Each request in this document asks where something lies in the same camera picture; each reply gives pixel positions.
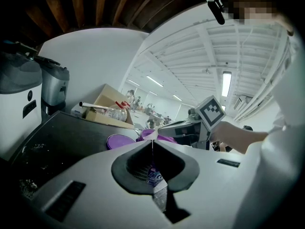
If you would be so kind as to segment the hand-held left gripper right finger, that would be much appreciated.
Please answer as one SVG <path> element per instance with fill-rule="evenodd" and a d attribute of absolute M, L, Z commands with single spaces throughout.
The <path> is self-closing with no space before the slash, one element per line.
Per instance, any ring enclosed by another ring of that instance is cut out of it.
<path fill-rule="evenodd" d="M 167 193 L 171 206 L 160 215 L 156 229 L 252 229 L 256 221 L 245 211 L 247 193 L 260 162 L 260 143 L 249 146 L 246 154 L 224 153 L 186 147 L 166 141 L 154 141 L 154 158 L 168 150 L 197 162 L 178 183 L 195 181 L 184 190 Z"/>

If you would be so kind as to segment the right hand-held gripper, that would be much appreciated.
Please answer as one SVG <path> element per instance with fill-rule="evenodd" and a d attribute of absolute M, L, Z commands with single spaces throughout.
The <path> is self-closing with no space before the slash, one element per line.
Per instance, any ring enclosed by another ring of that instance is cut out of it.
<path fill-rule="evenodd" d="M 207 97 L 197 107 L 188 111 L 188 119 L 170 123 L 158 129 L 158 134 L 168 137 L 184 137 L 188 135 L 191 123 L 194 125 L 195 137 L 191 141 L 193 148 L 209 150 L 212 130 L 226 116 L 214 95 Z"/>

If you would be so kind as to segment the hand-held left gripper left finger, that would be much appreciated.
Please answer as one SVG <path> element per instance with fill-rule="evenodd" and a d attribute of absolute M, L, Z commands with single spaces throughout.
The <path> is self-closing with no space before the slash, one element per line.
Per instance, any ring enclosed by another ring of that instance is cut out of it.
<path fill-rule="evenodd" d="M 132 174 L 149 162 L 150 141 L 85 157 L 44 184 L 32 204 L 55 229 L 165 229 L 153 189 Z"/>

